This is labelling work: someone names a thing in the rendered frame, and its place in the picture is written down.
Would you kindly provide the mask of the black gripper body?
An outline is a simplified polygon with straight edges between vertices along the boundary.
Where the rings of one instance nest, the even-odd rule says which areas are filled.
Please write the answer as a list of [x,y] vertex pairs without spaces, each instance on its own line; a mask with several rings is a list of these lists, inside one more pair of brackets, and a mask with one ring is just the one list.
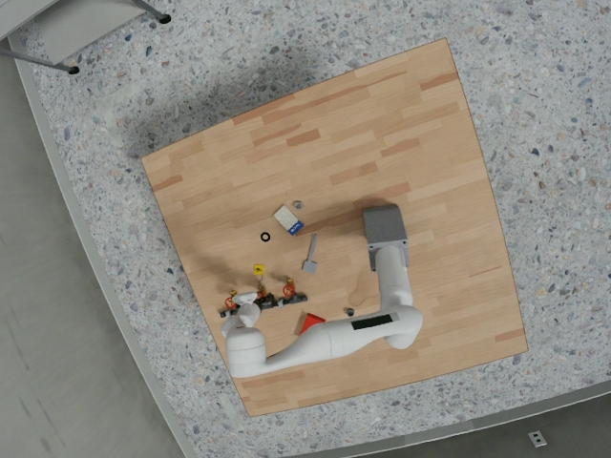
[[260,301],[258,302],[258,301],[256,301],[256,300],[255,300],[255,301],[253,301],[253,302],[259,306],[259,308],[260,308],[260,314],[261,314],[262,309],[263,309],[263,307],[264,307],[264,305],[263,305],[263,301],[262,301],[262,300],[260,300]]

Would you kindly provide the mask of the black pipe manifold with grey fittings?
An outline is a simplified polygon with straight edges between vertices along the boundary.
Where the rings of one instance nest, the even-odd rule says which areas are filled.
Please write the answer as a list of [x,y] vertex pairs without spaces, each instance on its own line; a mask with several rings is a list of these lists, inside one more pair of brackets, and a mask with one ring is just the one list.
[[[293,304],[293,303],[298,303],[298,302],[307,302],[307,296],[306,296],[306,295],[304,295],[304,296],[302,296],[302,297],[298,297],[298,296],[297,296],[297,294],[296,294],[296,292],[295,292],[295,287],[294,287],[294,284],[293,284],[293,280],[292,280],[291,278],[290,278],[290,279],[287,279],[287,283],[288,283],[288,285],[286,285],[286,286],[284,287],[284,289],[286,289],[286,290],[287,290],[287,292],[285,293],[284,289],[283,289],[283,292],[284,292],[284,294],[285,294],[286,296],[288,296],[288,297],[290,297],[290,296],[291,296],[291,299],[284,301],[284,298],[280,298],[280,299],[279,299],[277,302],[274,302],[274,303],[273,303],[271,306],[269,306],[269,307],[268,307],[267,305],[265,305],[265,306],[263,307],[263,310],[265,310],[265,309],[269,309],[269,308],[273,308],[273,307],[275,307],[275,306],[279,306],[280,308],[283,308],[285,304]],[[290,287],[286,288],[287,286],[290,286]],[[262,296],[266,296],[266,293],[265,293],[265,290],[264,290],[264,286],[262,286],[262,284],[260,284],[260,285],[259,285],[259,290],[260,290],[261,288],[262,288],[262,290],[261,290],[261,291],[257,291],[257,294],[258,294],[258,293],[261,293],[261,294],[258,294],[258,297],[257,297],[256,299],[258,299],[259,297],[261,297],[261,295],[262,295]],[[288,293],[288,292],[290,292],[290,293],[291,293],[291,295],[287,295],[287,293]],[[293,294],[294,294],[294,295],[293,295]],[[231,296],[232,296],[232,298],[233,298],[235,295],[237,295],[237,292],[236,292],[235,290],[231,291]],[[293,295],[293,296],[292,296],[292,295]],[[225,305],[226,305],[226,306],[227,306],[229,309],[227,309],[227,310],[226,310],[226,312],[221,312],[221,313],[220,313],[221,318],[225,318],[225,317],[227,317],[227,319],[229,319],[229,318],[230,318],[230,317],[232,317],[233,315],[236,315],[236,314],[237,314],[237,310],[236,310],[236,309],[235,309],[234,311],[232,311],[232,308],[233,308],[233,307],[235,307],[235,305],[236,305],[236,303],[235,303],[235,305],[233,305],[233,304],[232,304],[232,303],[233,303],[232,298],[227,298],[227,299],[225,300]],[[229,300],[229,299],[231,299],[231,300]],[[227,300],[229,301],[229,303],[226,303],[226,301],[227,301]],[[228,304],[231,304],[232,306],[228,306]]]

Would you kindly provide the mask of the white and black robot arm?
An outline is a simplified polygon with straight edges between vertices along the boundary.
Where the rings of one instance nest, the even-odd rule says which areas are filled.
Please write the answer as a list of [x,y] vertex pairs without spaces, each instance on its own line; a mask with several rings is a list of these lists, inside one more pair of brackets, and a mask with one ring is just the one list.
[[233,302],[241,306],[238,315],[221,325],[221,333],[226,337],[229,374],[245,378],[293,365],[334,359],[381,337],[394,348],[409,347],[422,326],[423,318],[420,311],[412,306],[402,247],[381,248],[375,254],[375,262],[380,311],[315,323],[287,348],[269,357],[266,357],[263,333],[252,327],[260,316],[260,308],[253,302],[258,296],[257,292],[235,295]]

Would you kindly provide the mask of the red rectangular block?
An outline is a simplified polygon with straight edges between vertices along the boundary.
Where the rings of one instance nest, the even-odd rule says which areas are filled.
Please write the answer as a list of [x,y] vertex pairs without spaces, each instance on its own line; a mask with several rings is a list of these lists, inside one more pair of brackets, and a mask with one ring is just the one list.
[[320,317],[317,317],[315,315],[309,314],[307,313],[307,316],[305,318],[305,323],[303,325],[302,331],[300,333],[300,335],[307,330],[308,328],[310,328],[313,324],[315,323],[324,323],[326,320]]

